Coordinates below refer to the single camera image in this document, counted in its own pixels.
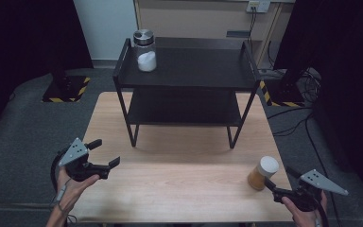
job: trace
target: shelf top surface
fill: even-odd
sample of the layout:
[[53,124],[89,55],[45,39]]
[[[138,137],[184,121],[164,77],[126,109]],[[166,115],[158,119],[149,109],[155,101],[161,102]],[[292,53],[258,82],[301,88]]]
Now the shelf top surface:
[[156,48],[157,68],[138,69],[133,47],[120,61],[121,87],[181,87],[251,91],[255,79],[248,57],[240,49],[204,46]]

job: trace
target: wooden table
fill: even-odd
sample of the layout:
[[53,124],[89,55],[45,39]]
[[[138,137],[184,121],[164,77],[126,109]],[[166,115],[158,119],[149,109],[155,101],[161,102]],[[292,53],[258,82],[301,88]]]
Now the wooden table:
[[[237,94],[244,110],[250,94]],[[131,94],[124,99],[130,103]],[[102,139],[89,161],[107,165],[108,180],[87,188],[71,212],[79,222],[177,223],[291,221],[271,192],[252,189],[247,176],[261,157],[278,160],[272,177],[290,188],[279,151],[257,96],[235,148],[220,127],[141,126],[133,148],[116,93],[100,95],[84,142]]]

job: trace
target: glass jar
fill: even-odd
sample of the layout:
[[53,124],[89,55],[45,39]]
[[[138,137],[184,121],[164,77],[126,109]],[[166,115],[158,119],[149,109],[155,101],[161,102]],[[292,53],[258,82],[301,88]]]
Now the glass jar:
[[265,177],[270,178],[279,170],[279,164],[276,159],[265,156],[259,164],[253,169],[248,177],[249,184],[252,188],[261,191],[265,188]]
[[138,68],[143,72],[153,71],[157,66],[153,32],[140,29],[134,32],[133,37]]

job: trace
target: jar lid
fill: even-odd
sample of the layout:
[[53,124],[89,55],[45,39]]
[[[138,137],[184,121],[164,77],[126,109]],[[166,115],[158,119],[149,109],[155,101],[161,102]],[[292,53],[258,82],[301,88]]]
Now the jar lid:
[[140,29],[134,32],[134,43],[148,45],[154,43],[154,33],[148,29]]
[[276,159],[270,156],[262,157],[260,165],[258,166],[258,171],[264,177],[270,178],[274,173],[279,170],[279,164]]

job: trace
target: black metal frame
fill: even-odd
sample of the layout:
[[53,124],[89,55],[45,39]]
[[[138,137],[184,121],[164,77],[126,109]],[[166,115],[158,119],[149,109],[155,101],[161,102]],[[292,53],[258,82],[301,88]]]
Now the black metal frame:
[[[126,39],[125,44],[123,46],[123,50],[121,52],[118,63],[116,65],[116,68],[115,68],[114,73],[113,73],[113,81],[114,81],[114,85],[115,85],[115,88],[116,88],[116,93],[117,93],[117,95],[119,97],[120,105],[121,105],[121,108],[122,108],[122,113],[123,113],[123,116],[125,118],[125,122],[126,122],[127,130],[128,130],[128,134],[129,134],[129,137],[130,137],[131,145],[133,147],[135,147],[136,144],[137,144],[137,137],[138,137],[138,131],[139,131],[139,128],[140,128],[140,124],[139,123],[135,123],[135,124],[130,123],[129,113],[128,113],[128,110],[126,108],[126,104],[125,104],[125,101],[124,101],[124,98],[123,98],[123,95],[122,95],[122,89],[125,88],[125,87],[122,86],[120,78],[119,78],[119,75],[120,75],[120,73],[122,71],[122,67],[123,67],[123,61],[130,60],[130,56],[128,55],[128,53],[130,52],[130,48],[132,48],[131,45],[130,45],[130,39]],[[232,136],[232,132],[231,132],[231,127],[233,127],[233,126],[226,125],[226,124],[224,125],[227,128],[230,148],[234,148],[234,146],[235,146],[235,144],[237,142],[237,139],[238,139],[238,137],[240,135],[240,132],[241,132],[241,130],[243,128],[244,122],[245,122],[245,120],[247,118],[247,115],[249,113],[251,104],[252,104],[252,102],[253,102],[253,100],[255,98],[256,91],[259,88],[259,84],[260,84],[258,69],[256,67],[256,64],[254,63],[254,60],[253,60],[253,57],[252,57],[252,54],[251,54],[250,45],[248,44],[247,41],[242,43],[242,46],[241,46],[241,49],[240,49],[240,55],[243,55],[243,54],[245,54],[247,56],[247,58],[249,59],[249,61],[250,61],[251,70],[253,72],[255,82],[254,82],[252,88],[247,88],[247,91],[251,91],[251,95],[250,95],[249,100],[247,102],[247,106],[246,106],[246,108],[245,108],[245,110],[243,112],[243,115],[241,116],[241,119],[239,121],[239,124],[237,126],[237,130],[236,130],[236,133],[234,134],[234,136]],[[132,132],[131,125],[135,125],[134,133]]]

